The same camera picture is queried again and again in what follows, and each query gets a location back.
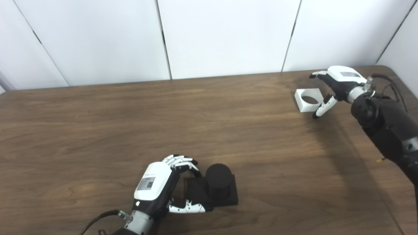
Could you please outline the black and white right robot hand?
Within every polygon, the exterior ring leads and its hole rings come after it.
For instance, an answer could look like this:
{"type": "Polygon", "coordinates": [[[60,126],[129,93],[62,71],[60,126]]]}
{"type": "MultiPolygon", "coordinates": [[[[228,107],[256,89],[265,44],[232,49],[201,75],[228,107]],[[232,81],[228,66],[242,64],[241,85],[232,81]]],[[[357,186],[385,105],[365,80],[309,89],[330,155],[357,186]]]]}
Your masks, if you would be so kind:
{"type": "Polygon", "coordinates": [[[366,88],[367,79],[353,68],[346,66],[331,66],[326,71],[311,73],[309,78],[320,79],[332,90],[313,113],[314,119],[319,119],[337,102],[345,101],[352,104],[360,95],[369,92],[366,88]]]}

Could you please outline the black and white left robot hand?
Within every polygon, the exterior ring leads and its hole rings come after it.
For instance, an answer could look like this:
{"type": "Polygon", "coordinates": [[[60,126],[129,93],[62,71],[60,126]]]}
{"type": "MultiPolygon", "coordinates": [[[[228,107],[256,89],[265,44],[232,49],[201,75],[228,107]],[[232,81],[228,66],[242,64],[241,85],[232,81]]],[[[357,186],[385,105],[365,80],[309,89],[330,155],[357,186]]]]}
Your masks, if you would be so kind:
{"type": "Polygon", "coordinates": [[[205,213],[213,208],[188,199],[173,199],[173,191],[181,173],[190,171],[194,177],[202,174],[197,168],[198,162],[187,156],[172,154],[160,162],[148,165],[140,183],[134,192],[133,211],[142,212],[154,220],[166,216],[167,213],[205,213]]]}

